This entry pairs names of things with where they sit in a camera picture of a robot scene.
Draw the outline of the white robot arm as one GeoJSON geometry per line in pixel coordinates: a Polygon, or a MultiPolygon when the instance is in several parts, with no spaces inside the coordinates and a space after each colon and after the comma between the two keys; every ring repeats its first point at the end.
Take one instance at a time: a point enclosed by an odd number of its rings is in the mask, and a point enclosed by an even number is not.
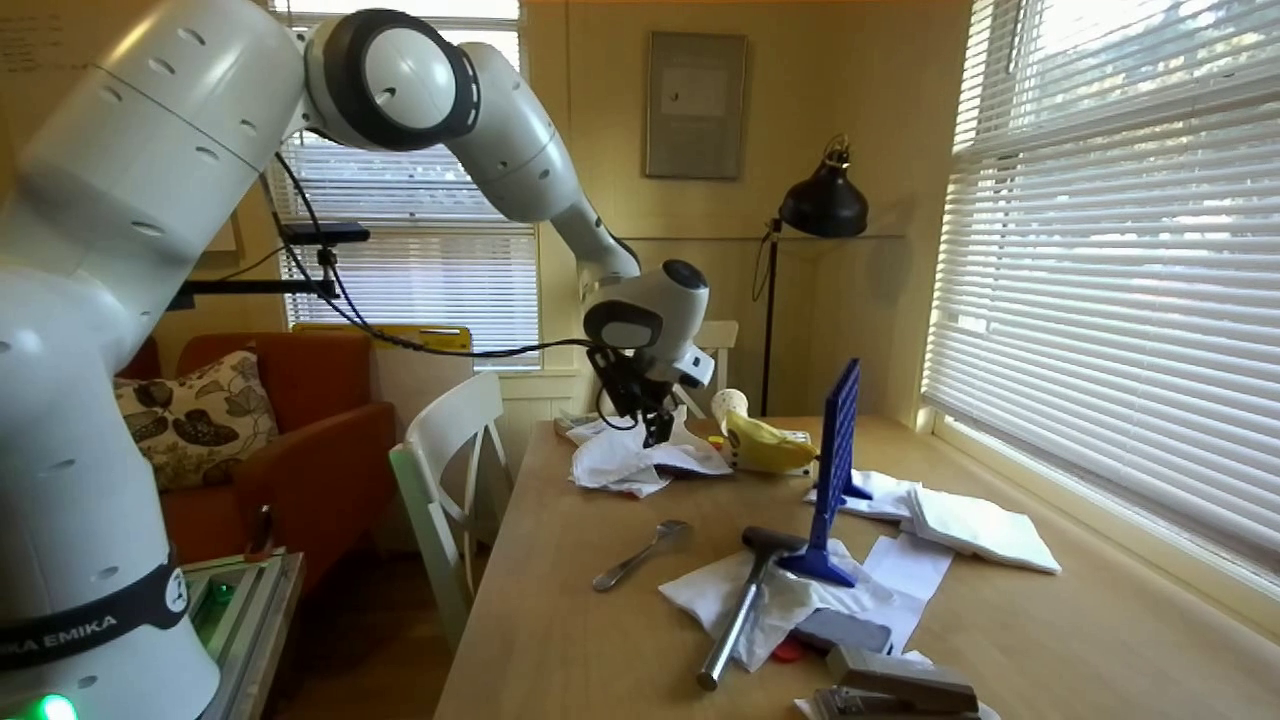
{"type": "Polygon", "coordinates": [[[401,7],[297,37],[256,0],[161,0],[26,141],[0,216],[4,720],[194,720],[220,693],[115,373],[211,291],[194,260],[297,130],[444,146],[501,216],[550,224],[595,279],[578,349],[651,441],[712,377],[704,273],[602,224],[502,51],[401,7]]]}

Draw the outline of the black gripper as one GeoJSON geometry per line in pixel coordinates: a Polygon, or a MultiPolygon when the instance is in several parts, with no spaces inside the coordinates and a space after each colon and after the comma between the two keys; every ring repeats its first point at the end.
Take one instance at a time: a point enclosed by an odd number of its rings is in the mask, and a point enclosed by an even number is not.
{"type": "Polygon", "coordinates": [[[611,406],[646,429],[646,443],[673,441],[676,392],[704,388],[716,373],[716,358],[704,349],[687,349],[673,377],[657,377],[640,354],[608,344],[591,344],[586,363],[595,369],[611,406]]]}

